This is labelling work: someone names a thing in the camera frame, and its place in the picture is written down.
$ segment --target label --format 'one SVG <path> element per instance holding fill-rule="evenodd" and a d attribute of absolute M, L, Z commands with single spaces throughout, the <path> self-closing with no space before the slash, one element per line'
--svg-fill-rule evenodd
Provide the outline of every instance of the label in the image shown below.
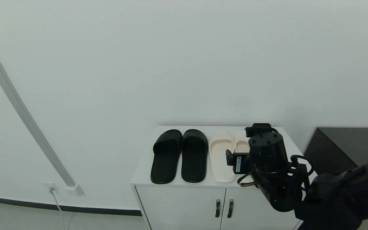
<path fill-rule="evenodd" d="M 235 167 L 235 172 L 240 172 L 241 171 L 241 156 L 237 156 L 236 157 L 236 167 Z"/>

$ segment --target table top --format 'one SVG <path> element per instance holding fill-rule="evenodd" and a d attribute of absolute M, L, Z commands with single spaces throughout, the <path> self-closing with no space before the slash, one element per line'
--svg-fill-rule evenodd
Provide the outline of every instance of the table top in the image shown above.
<path fill-rule="evenodd" d="M 177 174 L 174 180 L 168 184 L 157 185 L 151 182 L 150 180 L 150 172 L 153 162 L 154 153 L 152 151 L 153 144 L 156 142 L 158 137 L 167 130 L 170 129 L 178 129 L 184 134 L 185 131 L 189 129 L 197 129 L 203 132 L 207 138 L 215 132 L 219 130 L 224 130 L 233 134 L 236 131 L 243 131 L 245 126 L 157 126 L 152 135 L 149 136 L 149 142 L 147 143 L 147 147 L 143 151 L 143 156 L 137 166 L 136 172 L 134 173 L 133 179 L 131 180 L 131 185 L 134 186 L 157 186 L 157 187 L 186 187 L 186 188 L 236 188 L 236 189 L 257 189 L 255 186 L 249 187 L 241 187 L 237 184 L 237 179 L 242 175 L 236 175 L 236 179 L 230 183 L 220 183 L 215 181 L 212 173 L 211 173 L 211 165 L 209 157 L 207 157 L 207 172 L 205 179 L 199 183 L 189 183 L 184 181 L 181 178 L 181 154 L 178 160 L 177 166 Z M 282 127 L 274 127 L 278 132 L 283 136 L 283 141 L 285 143 L 286 153 L 288 158 L 292 155 L 303 155 L 298 147 L 293 143 L 292 139 L 286 134 L 285 130 Z M 306 164 L 308 166 L 308 170 L 310 170 L 311 166 L 305 160 L 299 160 L 300 163 Z M 316 176 L 314 172 L 310 177 L 310 181 Z M 251 182 L 252 178 L 248 176 L 242 182 Z"/>

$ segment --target white slipper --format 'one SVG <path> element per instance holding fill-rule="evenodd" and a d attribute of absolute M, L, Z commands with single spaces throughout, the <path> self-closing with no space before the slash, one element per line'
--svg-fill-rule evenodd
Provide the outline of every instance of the white slipper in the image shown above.
<path fill-rule="evenodd" d="M 226 164 L 225 151 L 234 152 L 235 142 L 226 131 L 216 131 L 209 138 L 209 156 L 214 179 L 221 183 L 232 182 L 235 174 L 232 166 Z"/>
<path fill-rule="evenodd" d="M 234 133 L 235 153 L 249 153 L 249 138 L 246 137 L 245 131 Z"/>

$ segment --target plug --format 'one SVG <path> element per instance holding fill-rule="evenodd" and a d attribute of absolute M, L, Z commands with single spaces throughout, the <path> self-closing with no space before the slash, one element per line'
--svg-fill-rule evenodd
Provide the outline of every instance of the plug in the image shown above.
<path fill-rule="evenodd" d="M 54 190 L 55 190 L 55 188 L 54 188 L 54 187 L 52 187 L 52 186 L 50 186 L 50 187 L 49 187 L 49 193 L 50 193 L 50 194 L 52 194 L 52 195 L 53 195 L 53 194 L 54 194 Z"/>

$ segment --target cabinet handle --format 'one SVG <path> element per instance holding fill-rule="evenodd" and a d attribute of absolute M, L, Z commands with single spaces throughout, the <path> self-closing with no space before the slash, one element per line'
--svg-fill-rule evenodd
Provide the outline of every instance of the cabinet handle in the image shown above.
<path fill-rule="evenodd" d="M 228 218 L 232 217 L 232 210 L 234 208 L 234 200 L 233 199 L 229 199 L 229 209 L 228 209 Z"/>
<path fill-rule="evenodd" d="M 221 201 L 217 199 L 217 208 L 215 209 L 215 217 L 219 217 L 219 207 L 221 206 Z"/>

